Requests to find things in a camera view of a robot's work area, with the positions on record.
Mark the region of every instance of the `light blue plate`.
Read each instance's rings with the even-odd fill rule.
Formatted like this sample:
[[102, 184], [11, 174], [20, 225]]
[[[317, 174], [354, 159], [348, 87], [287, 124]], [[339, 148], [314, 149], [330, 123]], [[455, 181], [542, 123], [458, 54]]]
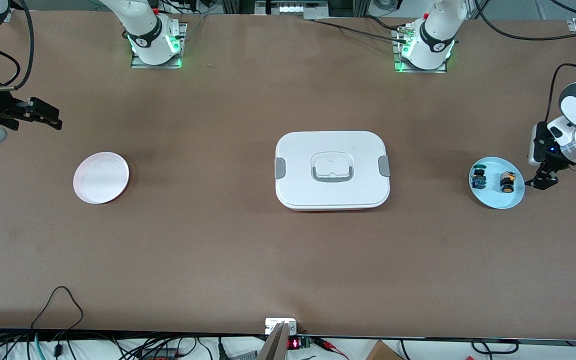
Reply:
[[[486, 188], [484, 189], [473, 188], [471, 182], [471, 178], [473, 178], [473, 173], [475, 172], [473, 167], [478, 165], [486, 166], [486, 172], [484, 173], [486, 176]], [[510, 209], [519, 204], [519, 202], [524, 198], [524, 192], [526, 192], [524, 177], [517, 167], [507, 160], [494, 156], [484, 157], [475, 162], [473, 167], [470, 168], [468, 186], [475, 195], [475, 198], [484, 203], [484, 205], [487, 205], [487, 207], [494, 209]], [[501, 191], [501, 186], [499, 185], [501, 174], [506, 171], [512, 171], [516, 175], [514, 180], [514, 191], [511, 193]]]

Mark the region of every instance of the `container lid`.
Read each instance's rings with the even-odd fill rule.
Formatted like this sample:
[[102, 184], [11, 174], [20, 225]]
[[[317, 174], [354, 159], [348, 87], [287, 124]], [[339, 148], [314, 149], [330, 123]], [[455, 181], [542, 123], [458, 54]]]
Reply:
[[126, 189], [130, 171], [123, 157], [114, 152], [98, 152], [86, 158], [75, 171], [75, 194], [89, 204], [103, 204]]
[[293, 210], [378, 207], [391, 191], [386, 146], [369, 131], [290, 132], [277, 143], [277, 198]]

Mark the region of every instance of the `white floor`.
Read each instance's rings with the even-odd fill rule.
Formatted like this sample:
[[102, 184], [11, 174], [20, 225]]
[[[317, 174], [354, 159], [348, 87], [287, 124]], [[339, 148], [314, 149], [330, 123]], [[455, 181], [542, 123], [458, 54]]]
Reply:
[[[371, 339], [327, 339], [340, 351], [343, 351], [350, 360], [365, 360], [373, 348], [376, 340]], [[216, 337], [203, 337], [203, 342], [212, 352], [213, 360], [219, 359]], [[260, 351], [263, 341], [254, 337], [224, 337], [222, 338], [224, 349], [229, 357], [243, 355], [251, 351]], [[403, 358], [402, 347], [397, 340], [386, 340], [386, 344]], [[120, 340], [119, 344], [124, 349], [133, 349], [144, 343], [144, 339]], [[73, 356], [63, 344], [63, 354], [60, 360], [73, 360]], [[171, 342], [169, 347], [176, 347], [178, 341]], [[185, 338], [180, 344], [180, 353], [187, 353], [193, 346], [193, 338]], [[110, 341], [100, 340], [77, 340], [71, 341], [77, 360], [118, 360], [121, 358], [119, 349]], [[41, 342], [41, 351], [46, 360], [53, 360], [55, 342]], [[470, 342], [445, 342], [445, 341], [417, 341], [405, 342], [410, 360], [466, 360], [468, 356], [474, 360], [490, 360], [487, 355], [481, 355], [471, 349]], [[490, 344], [492, 351], [507, 351], [512, 345]], [[0, 349], [0, 359], [5, 353], [5, 347]], [[317, 346], [300, 350], [288, 351], [287, 360], [304, 360], [315, 356], [313, 360], [345, 360], [342, 356], [324, 351]], [[197, 345], [194, 351], [184, 357], [186, 360], [210, 360], [205, 348]], [[26, 344], [20, 343], [14, 347], [8, 356], [8, 360], [28, 360]], [[30, 344], [30, 360], [41, 360], [35, 345]], [[576, 360], [576, 346], [547, 346], [528, 345], [519, 346], [519, 351], [511, 355], [494, 355], [493, 360]]]

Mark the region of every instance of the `table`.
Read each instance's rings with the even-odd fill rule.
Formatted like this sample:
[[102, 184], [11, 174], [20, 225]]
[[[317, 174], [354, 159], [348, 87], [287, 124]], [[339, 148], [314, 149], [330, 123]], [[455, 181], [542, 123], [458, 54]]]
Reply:
[[[530, 130], [554, 69], [576, 62], [576, 38], [524, 42], [466, 21], [448, 73], [410, 74], [394, 71], [388, 41], [292, 16], [211, 15], [183, 68], [136, 70], [113, 14], [32, 18], [34, 68], [17, 96], [58, 107], [64, 128], [22, 123], [0, 144], [0, 327], [29, 326], [66, 285], [89, 329], [259, 333], [265, 317], [288, 316], [311, 334], [576, 339], [576, 173], [510, 210], [482, 207], [467, 183], [487, 156], [534, 174]], [[567, 33], [561, 21], [499, 27]], [[27, 40], [20, 13], [0, 28], [0, 49], [20, 60]], [[0, 58], [0, 79], [10, 68]], [[555, 96], [575, 80], [562, 70]], [[279, 203], [275, 144], [315, 130], [384, 140], [384, 205]], [[89, 205], [72, 178], [99, 151], [124, 156], [132, 178], [119, 199]], [[39, 326], [76, 318], [60, 294]]]

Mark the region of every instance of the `white plate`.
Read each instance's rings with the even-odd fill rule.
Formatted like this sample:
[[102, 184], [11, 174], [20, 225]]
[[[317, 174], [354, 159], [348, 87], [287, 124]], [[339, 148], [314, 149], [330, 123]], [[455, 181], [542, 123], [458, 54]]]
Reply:
[[98, 152], [85, 159], [75, 171], [75, 194], [89, 204], [103, 204], [126, 189], [130, 171], [123, 157], [114, 152]]
[[[475, 173], [474, 166], [478, 165], [486, 166], [484, 173], [484, 176], [486, 176], [486, 187], [483, 189], [475, 189], [472, 184], [473, 173]], [[501, 191], [501, 185], [499, 184], [501, 174], [506, 171], [512, 171], [516, 175], [514, 180], [514, 191], [511, 193]], [[484, 157], [475, 162], [473, 167], [470, 167], [468, 186], [480, 202], [494, 209], [510, 209], [516, 206], [524, 198], [524, 192], [526, 191], [524, 177], [517, 167], [511, 164], [508, 160], [494, 156]]]

